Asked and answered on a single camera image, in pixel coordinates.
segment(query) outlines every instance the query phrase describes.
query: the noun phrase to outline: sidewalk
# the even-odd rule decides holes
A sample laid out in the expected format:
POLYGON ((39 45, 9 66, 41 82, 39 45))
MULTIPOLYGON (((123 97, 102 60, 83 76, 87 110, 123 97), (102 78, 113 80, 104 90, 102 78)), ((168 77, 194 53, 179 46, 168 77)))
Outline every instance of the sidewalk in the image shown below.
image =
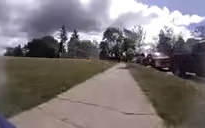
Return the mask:
POLYGON ((18 128, 163 128, 125 64, 10 119, 18 128))

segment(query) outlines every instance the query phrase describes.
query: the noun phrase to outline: grass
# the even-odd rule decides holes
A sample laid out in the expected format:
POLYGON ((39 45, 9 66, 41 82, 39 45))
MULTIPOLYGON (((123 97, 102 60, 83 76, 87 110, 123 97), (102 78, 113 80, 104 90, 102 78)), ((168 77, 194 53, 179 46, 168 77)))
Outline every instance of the grass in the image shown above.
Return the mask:
POLYGON ((167 126, 187 121, 197 94, 192 82, 135 64, 128 64, 128 68, 167 126))
POLYGON ((46 102, 103 72, 112 64, 99 60, 5 58, 6 86, 0 112, 7 117, 46 102))

